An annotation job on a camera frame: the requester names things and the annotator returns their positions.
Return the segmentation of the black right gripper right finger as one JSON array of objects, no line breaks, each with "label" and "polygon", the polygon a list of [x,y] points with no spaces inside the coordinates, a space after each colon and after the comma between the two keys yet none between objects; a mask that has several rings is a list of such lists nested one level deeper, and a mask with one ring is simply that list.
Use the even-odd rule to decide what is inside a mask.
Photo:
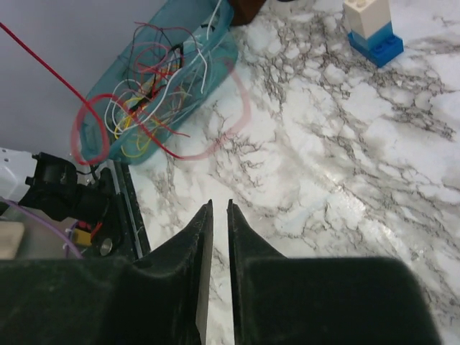
[{"label": "black right gripper right finger", "polygon": [[389,257],[289,258],[227,208],[237,344],[439,344],[409,268]]}]

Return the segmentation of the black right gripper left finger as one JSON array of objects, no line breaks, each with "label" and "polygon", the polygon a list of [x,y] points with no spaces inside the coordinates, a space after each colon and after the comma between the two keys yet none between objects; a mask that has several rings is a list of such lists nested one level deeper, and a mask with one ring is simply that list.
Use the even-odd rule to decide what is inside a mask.
[{"label": "black right gripper left finger", "polygon": [[213,206],[130,262],[1,262],[3,344],[204,344]]}]

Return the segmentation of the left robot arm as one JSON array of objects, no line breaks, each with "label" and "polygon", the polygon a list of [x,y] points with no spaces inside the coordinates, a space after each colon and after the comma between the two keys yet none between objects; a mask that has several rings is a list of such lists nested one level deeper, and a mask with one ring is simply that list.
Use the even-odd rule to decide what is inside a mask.
[{"label": "left robot arm", "polygon": [[1,148],[1,197],[55,221],[101,221],[114,196],[112,186],[111,180],[79,183],[76,166],[63,158]]}]

